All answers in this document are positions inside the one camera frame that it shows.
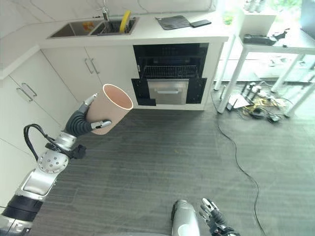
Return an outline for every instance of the stainless steel sink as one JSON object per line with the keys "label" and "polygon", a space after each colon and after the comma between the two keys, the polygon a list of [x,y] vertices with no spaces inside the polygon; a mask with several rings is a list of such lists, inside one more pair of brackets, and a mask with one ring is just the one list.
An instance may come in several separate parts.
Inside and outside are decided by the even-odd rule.
{"label": "stainless steel sink", "polygon": [[126,27],[124,33],[119,33],[121,20],[113,20],[113,21],[103,21],[100,23],[95,30],[91,33],[91,35],[118,35],[118,34],[131,34],[135,23],[137,22],[137,18],[131,18],[129,24]]}
{"label": "stainless steel sink", "polygon": [[131,18],[125,33],[119,33],[121,20],[92,20],[92,21],[76,21],[70,22],[63,26],[60,30],[53,33],[48,38],[60,37],[77,37],[77,36],[103,36],[103,35],[119,35],[131,34],[138,18]]}
{"label": "stainless steel sink", "polygon": [[87,36],[101,22],[102,20],[70,22],[51,35],[49,38]]}

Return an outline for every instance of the built-in oven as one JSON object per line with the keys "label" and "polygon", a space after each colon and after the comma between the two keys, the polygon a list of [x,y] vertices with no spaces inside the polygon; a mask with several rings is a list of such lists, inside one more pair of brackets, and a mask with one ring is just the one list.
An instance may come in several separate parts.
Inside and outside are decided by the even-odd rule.
{"label": "built-in oven", "polygon": [[131,79],[138,105],[201,103],[208,43],[135,45],[139,78]]}

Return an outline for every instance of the cabinet handle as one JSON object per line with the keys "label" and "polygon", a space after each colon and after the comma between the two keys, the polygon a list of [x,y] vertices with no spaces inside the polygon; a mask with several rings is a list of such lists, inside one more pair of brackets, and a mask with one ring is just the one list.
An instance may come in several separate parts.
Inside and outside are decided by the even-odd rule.
{"label": "cabinet handle", "polygon": [[29,96],[23,89],[21,88],[16,88],[16,91],[18,92],[18,94],[20,94],[24,99],[27,97],[28,99],[26,101],[28,102],[32,102],[33,99],[31,98],[31,96]]}
{"label": "cabinet handle", "polygon": [[94,65],[94,58],[91,59],[91,63],[92,63],[92,66],[94,67],[95,72],[99,74],[100,72],[96,69],[96,66]]}
{"label": "cabinet handle", "polygon": [[89,65],[88,65],[88,59],[85,58],[85,59],[84,59],[84,62],[85,62],[85,65],[87,65],[87,68],[89,69],[90,73],[93,74],[94,71],[90,69],[90,67],[89,67]]}
{"label": "cabinet handle", "polygon": [[168,90],[157,90],[155,89],[155,92],[157,92],[158,94],[178,94],[179,90],[173,90],[173,91],[168,91]]}
{"label": "cabinet handle", "polygon": [[23,86],[26,86],[29,88],[29,90],[33,93],[33,97],[37,96],[37,93],[27,83],[22,83],[22,87]]}

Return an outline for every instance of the kitchen counter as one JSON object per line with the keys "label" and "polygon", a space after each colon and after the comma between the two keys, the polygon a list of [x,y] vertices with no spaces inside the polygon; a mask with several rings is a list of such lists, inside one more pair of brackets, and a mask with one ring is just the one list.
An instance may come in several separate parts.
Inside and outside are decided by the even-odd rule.
{"label": "kitchen counter", "polygon": [[70,38],[47,39],[67,22],[59,21],[24,26],[0,40],[0,80],[9,75],[28,58],[44,48],[111,46],[136,44],[168,44],[168,43],[217,43],[226,42],[230,28],[222,23],[216,12],[186,13],[190,22],[210,20],[212,24],[199,28],[181,28],[164,30],[155,17],[169,17],[179,14],[133,15],[139,17],[130,35],[79,36]]}

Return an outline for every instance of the cabinet door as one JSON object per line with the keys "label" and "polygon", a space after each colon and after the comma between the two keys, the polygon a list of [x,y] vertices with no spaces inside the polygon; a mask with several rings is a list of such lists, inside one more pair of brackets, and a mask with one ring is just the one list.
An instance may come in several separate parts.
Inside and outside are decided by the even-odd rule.
{"label": "cabinet door", "polygon": [[42,52],[10,75],[60,125],[73,113],[77,101]]}
{"label": "cabinet door", "polygon": [[5,207],[24,177],[36,167],[36,160],[0,139],[0,163],[0,206]]}
{"label": "cabinet door", "polygon": [[54,48],[42,51],[79,102],[101,90],[102,84],[85,48]]}
{"label": "cabinet door", "polygon": [[[34,101],[28,102],[27,97],[22,96],[23,92],[17,88],[20,87],[9,76],[0,80],[0,138],[31,153],[24,141],[24,126],[37,123],[53,138],[58,135],[61,127]],[[41,154],[45,150],[46,139],[33,128],[29,134],[36,152]]]}
{"label": "cabinet door", "polygon": [[139,78],[133,46],[86,47],[103,84],[124,90],[136,102],[131,79]]}

